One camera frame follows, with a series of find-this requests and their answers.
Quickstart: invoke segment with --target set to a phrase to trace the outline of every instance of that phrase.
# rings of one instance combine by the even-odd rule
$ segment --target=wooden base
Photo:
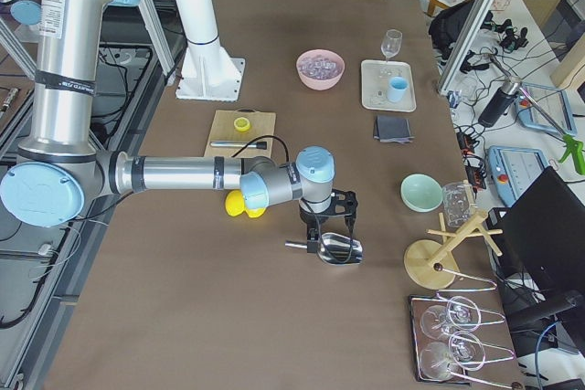
[[[454,274],[435,271],[433,267],[428,265],[431,256],[441,247],[442,245],[436,241],[421,239],[410,244],[404,253],[404,267],[410,278],[429,290],[447,288],[455,280]],[[441,264],[447,269],[459,271],[451,252],[445,255]]]

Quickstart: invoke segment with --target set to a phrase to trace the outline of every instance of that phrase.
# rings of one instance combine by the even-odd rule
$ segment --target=pink bowl
[[[301,61],[305,58],[315,58],[318,56],[322,56],[324,58],[330,59],[331,61],[334,61],[334,63],[337,64],[337,66],[341,69],[341,72],[337,76],[330,79],[317,79],[304,75],[300,70]],[[346,63],[344,62],[344,59],[339,57],[335,52],[326,49],[308,50],[307,52],[301,54],[301,56],[296,60],[296,71],[299,74],[299,78],[305,86],[313,90],[331,89],[341,79],[345,69]]]

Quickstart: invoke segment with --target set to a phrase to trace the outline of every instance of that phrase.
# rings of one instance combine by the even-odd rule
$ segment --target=wooden cutting board
[[[247,132],[238,132],[234,128],[234,121],[239,118],[248,118],[251,127]],[[249,142],[255,137],[265,134],[274,134],[274,125],[276,123],[276,113],[265,113],[262,111],[226,111],[217,110],[211,124],[207,145],[205,148],[205,157],[214,157],[221,155],[231,157],[239,148],[213,148],[209,146],[212,141],[231,141],[231,142]],[[263,155],[271,156],[272,139],[263,139],[266,141],[266,150],[246,149],[238,157],[256,157]]]

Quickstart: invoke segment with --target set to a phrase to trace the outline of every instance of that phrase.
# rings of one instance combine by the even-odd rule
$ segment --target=plastic container
[[[303,62],[308,59],[315,59],[315,58],[326,58],[331,62],[334,62],[337,67],[339,68],[339,73],[332,78],[327,79],[318,79],[312,78],[305,73],[301,72]],[[339,57],[335,52],[326,49],[314,49],[304,52],[300,57],[296,60],[296,71],[299,74],[299,78],[303,82],[305,86],[309,89],[313,90],[327,90],[331,89],[339,80],[341,79],[342,75],[344,74],[344,70],[346,69],[346,63],[344,60]]]
[[[447,226],[460,227],[475,213],[477,204],[473,200],[472,186],[456,182],[442,188],[442,205]]]
[[[415,212],[430,212],[442,204],[442,188],[425,174],[412,174],[402,180],[400,196]]]

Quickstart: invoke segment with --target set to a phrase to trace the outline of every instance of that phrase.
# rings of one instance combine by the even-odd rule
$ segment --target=handle
[[[574,139],[570,134],[563,135],[563,142],[565,143],[565,153],[560,158],[563,163],[569,156],[573,159],[575,171],[579,175],[585,175],[585,158],[583,158],[583,142]]]

